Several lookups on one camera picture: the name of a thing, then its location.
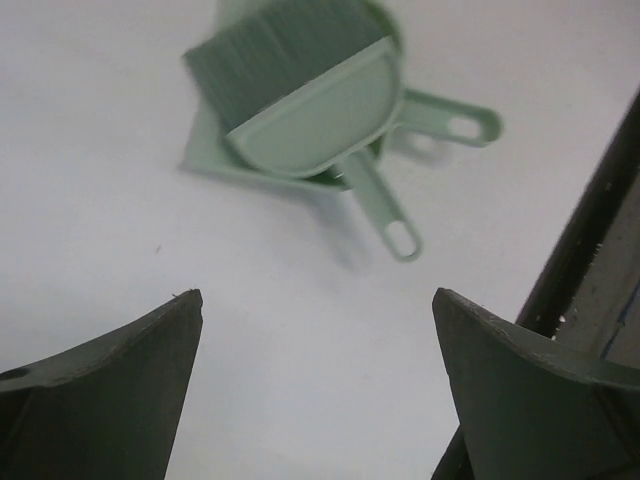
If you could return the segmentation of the green dustpan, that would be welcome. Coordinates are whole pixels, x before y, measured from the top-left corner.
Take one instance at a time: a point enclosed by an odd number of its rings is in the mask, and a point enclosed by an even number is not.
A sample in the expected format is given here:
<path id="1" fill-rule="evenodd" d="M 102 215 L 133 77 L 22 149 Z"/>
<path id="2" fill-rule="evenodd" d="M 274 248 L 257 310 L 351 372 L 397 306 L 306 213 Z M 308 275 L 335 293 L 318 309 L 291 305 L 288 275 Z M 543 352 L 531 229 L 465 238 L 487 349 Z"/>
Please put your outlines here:
<path id="1" fill-rule="evenodd" d="M 373 1 L 269 1 L 183 63 L 214 125 L 187 161 L 281 184 L 344 188 L 338 161 L 397 129 L 473 147 L 499 115 L 409 88 L 400 30 Z"/>

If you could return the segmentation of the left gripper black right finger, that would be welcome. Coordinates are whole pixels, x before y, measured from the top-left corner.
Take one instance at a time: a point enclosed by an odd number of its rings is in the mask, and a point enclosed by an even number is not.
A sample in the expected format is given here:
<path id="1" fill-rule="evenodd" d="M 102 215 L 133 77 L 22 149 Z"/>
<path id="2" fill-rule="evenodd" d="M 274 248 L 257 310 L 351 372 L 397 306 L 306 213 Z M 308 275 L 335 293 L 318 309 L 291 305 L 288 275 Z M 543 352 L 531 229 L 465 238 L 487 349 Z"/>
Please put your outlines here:
<path id="1" fill-rule="evenodd" d="M 505 321 L 456 292 L 432 310 L 477 479 L 636 479 L 638 370 Z"/>

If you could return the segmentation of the green hand brush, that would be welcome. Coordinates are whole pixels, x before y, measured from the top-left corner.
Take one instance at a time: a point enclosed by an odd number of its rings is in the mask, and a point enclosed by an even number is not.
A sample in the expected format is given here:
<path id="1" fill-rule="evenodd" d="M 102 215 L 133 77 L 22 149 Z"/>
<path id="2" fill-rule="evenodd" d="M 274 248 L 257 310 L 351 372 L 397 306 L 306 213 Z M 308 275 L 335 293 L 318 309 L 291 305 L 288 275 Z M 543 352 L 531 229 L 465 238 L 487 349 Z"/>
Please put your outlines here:
<path id="1" fill-rule="evenodd" d="M 199 93 L 185 164 L 200 174 L 349 188 L 392 255 L 422 242 L 375 164 L 399 116 L 402 46 L 375 1 L 269 1 L 188 49 Z"/>

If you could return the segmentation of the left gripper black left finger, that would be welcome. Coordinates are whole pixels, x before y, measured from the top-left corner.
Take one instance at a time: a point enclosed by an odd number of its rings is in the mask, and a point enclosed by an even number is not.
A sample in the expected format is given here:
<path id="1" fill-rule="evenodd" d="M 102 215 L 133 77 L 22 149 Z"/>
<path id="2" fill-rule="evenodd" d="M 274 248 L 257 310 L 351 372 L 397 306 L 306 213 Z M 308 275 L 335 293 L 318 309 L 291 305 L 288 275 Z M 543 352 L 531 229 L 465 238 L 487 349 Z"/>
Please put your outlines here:
<path id="1" fill-rule="evenodd" d="M 141 318 L 1 375 L 4 479 L 165 477 L 203 325 L 188 290 Z"/>

